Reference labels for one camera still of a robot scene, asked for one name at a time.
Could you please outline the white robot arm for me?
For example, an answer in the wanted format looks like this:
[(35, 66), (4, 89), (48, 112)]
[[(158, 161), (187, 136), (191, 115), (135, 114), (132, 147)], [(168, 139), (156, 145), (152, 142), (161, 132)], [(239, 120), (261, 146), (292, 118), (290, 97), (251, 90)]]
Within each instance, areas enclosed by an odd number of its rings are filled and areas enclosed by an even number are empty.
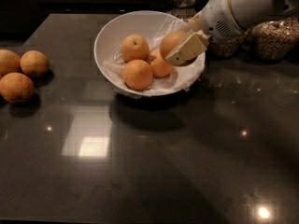
[(299, 11), (299, 0), (209, 0), (199, 15), (185, 24), (185, 35), (165, 55), (174, 66), (186, 66), (209, 43), (222, 43), (266, 21), (281, 20)]

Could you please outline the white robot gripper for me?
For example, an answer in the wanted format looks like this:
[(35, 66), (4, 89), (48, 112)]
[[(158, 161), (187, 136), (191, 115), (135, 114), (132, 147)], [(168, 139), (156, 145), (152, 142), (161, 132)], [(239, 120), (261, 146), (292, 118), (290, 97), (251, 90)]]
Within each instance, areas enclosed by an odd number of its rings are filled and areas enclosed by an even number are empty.
[(187, 66), (196, 60), (207, 50), (209, 38), (213, 43), (225, 43), (244, 33), (235, 20), (231, 0), (209, 0), (202, 11), (179, 30), (187, 33), (165, 56), (174, 66)]

